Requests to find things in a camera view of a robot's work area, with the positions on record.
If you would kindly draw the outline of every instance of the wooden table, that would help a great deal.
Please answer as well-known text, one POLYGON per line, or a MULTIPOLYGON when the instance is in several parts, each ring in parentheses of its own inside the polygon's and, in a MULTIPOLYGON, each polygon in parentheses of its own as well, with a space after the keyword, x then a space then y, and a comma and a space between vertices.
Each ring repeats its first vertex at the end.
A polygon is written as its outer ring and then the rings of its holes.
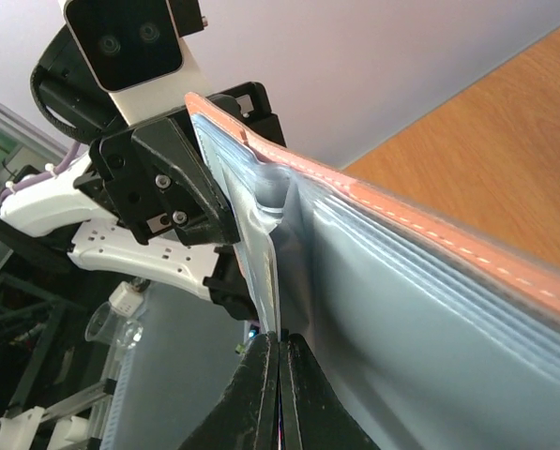
POLYGON ((560 267, 560 28, 347 172, 560 267))

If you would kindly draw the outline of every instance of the bolt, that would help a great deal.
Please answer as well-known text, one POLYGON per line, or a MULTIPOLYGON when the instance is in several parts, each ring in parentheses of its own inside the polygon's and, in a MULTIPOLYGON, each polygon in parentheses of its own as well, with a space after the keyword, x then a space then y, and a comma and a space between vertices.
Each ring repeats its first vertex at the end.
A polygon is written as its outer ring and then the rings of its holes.
POLYGON ((177 225, 183 225, 188 221, 188 215, 183 211, 175 211, 172 218, 177 225))
POLYGON ((131 283, 131 289, 137 293, 143 293, 148 286, 150 286, 150 280, 146 278, 134 278, 131 283))
POLYGON ((166 189, 171 185, 171 178, 159 174, 155 177, 155 185, 157 185, 157 188, 166 189))

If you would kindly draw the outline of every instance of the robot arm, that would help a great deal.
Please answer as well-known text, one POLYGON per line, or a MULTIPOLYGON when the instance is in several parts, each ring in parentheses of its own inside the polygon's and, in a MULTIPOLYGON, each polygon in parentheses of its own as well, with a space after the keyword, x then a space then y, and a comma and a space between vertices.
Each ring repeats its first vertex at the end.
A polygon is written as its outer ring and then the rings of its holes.
MULTIPOLYGON (((256 319, 235 255, 227 251, 239 239, 231 208, 195 150, 184 106, 189 91, 210 94, 183 40, 204 29, 198 2, 68 0, 62 6, 91 75, 127 125, 102 133, 61 173, 22 190, 13 187, 0 206, 0 219, 32 237, 79 224, 68 249, 79 267, 164 282, 223 304, 237 319, 256 319), (118 13, 129 4, 136 14, 118 13), (129 38, 132 33, 140 39, 129 38), (163 59, 176 64, 165 66, 153 57, 158 49, 166 49, 163 59), (179 242, 163 237, 168 232, 179 242)), ((46 79, 51 89, 52 80, 46 79)), ((64 88, 56 92, 65 98, 64 88)), ((209 98, 268 139, 284 143, 259 83, 209 98)), ((69 105, 73 111, 81 108, 69 105)))

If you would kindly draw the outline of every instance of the screw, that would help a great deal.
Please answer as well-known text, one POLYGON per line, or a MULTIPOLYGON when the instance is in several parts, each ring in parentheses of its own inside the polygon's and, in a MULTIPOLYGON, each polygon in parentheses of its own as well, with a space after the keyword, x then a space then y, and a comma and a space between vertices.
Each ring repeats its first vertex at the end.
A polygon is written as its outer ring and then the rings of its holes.
POLYGON ((177 225, 183 225, 188 221, 188 215, 183 211, 175 211, 172 218, 177 225))
POLYGON ((155 177, 155 185, 157 185, 157 188, 166 189, 171 185, 171 178, 159 174, 155 177))
POLYGON ((126 161, 119 155, 110 155, 107 157, 107 163, 111 169, 121 169, 126 161))

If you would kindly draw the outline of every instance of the orange leather edge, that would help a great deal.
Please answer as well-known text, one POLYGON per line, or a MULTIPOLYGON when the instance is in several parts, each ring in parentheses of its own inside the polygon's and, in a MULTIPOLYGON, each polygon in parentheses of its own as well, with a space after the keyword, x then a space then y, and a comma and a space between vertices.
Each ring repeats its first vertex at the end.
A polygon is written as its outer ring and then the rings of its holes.
POLYGON ((335 169, 267 141, 197 94, 186 95, 190 115, 202 114, 247 145, 260 160, 286 164, 329 184, 375 215, 398 223, 444 252, 454 254, 534 303, 560 316, 560 276, 461 230, 335 169))

